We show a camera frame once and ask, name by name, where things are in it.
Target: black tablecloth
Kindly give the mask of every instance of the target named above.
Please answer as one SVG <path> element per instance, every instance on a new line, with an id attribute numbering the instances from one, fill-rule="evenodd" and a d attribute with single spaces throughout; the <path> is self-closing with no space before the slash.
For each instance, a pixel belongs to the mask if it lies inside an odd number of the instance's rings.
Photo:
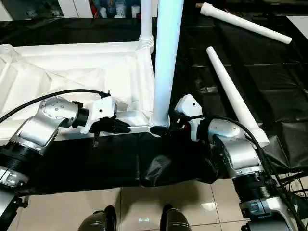
<path id="1" fill-rule="evenodd" d="M 308 167 L 308 42 L 286 17 L 253 19 L 293 38 L 285 45 L 184 8 L 170 109 L 192 94 L 206 114 L 234 111 L 206 54 L 213 46 L 270 145 L 280 172 Z M 13 46 L 138 40 L 132 19 L 38 19 L 0 23 L 0 43 Z M 220 176 L 206 145 L 185 137 L 150 134 L 54 142 L 21 194 L 47 194 L 119 186 L 160 186 Z"/>

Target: vertical white pipe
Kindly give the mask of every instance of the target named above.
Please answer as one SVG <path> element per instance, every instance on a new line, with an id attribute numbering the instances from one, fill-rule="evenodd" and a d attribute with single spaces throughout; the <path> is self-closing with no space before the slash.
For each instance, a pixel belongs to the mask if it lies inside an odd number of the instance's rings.
<path id="1" fill-rule="evenodd" d="M 220 9 L 215 8 L 209 3 L 204 3 L 201 8 L 201 14 L 206 16 L 212 16 L 213 18 L 217 18 L 224 22 L 239 26 L 246 30 L 250 30 L 252 32 L 258 33 L 260 35 L 266 36 L 268 38 L 277 40 L 279 42 L 283 42 L 285 44 L 289 44 L 292 41 L 291 37 L 280 34 L 276 31 L 270 30 L 266 27 L 260 26 L 258 24 L 252 23 L 248 20 L 235 16 L 231 13 L 222 11 Z"/>
<path id="2" fill-rule="evenodd" d="M 211 60 L 211 63 L 218 75 L 218 78 L 226 92 L 226 95 L 232 105 L 232 108 L 239 119 L 239 122 L 247 127 L 250 132 L 254 135 L 261 147 L 265 147 L 270 142 L 265 134 L 265 132 L 259 128 L 254 117 L 250 113 L 247 105 L 242 99 L 240 93 L 238 92 L 236 86 L 231 80 L 228 72 L 221 63 L 218 55 L 216 54 L 213 47 L 208 47 L 206 52 Z"/>
<path id="3" fill-rule="evenodd" d="M 58 0 L 65 18 L 78 18 L 78 13 L 72 0 Z"/>
<path id="4" fill-rule="evenodd" d="M 141 33 L 139 37 L 140 48 L 154 50 L 154 38 L 152 35 L 152 1 L 141 0 Z"/>
<path id="5" fill-rule="evenodd" d="M 177 57 L 184 0 L 159 0 L 151 126 L 169 127 L 168 110 Z"/>
<path id="6" fill-rule="evenodd" d="M 89 0 L 73 0 L 79 18 L 93 18 Z"/>

